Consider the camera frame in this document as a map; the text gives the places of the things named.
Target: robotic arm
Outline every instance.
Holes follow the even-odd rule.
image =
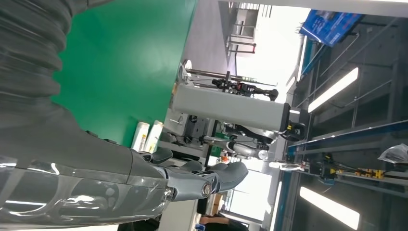
[[[229,190],[240,163],[206,172],[83,131],[51,97],[72,17],[109,0],[0,1],[0,229],[66,228],[154,218],[169,201]]]
[[[270,98],[271,101],[275,101],[279,95],[276,89],[263,90],[255,85],[246,84],[243,82],[231,82],[225,79],[213,79],[212,84],[216,85],[218,89],[229,90],[230,93],[250,97],[254,94],[265,95]]]

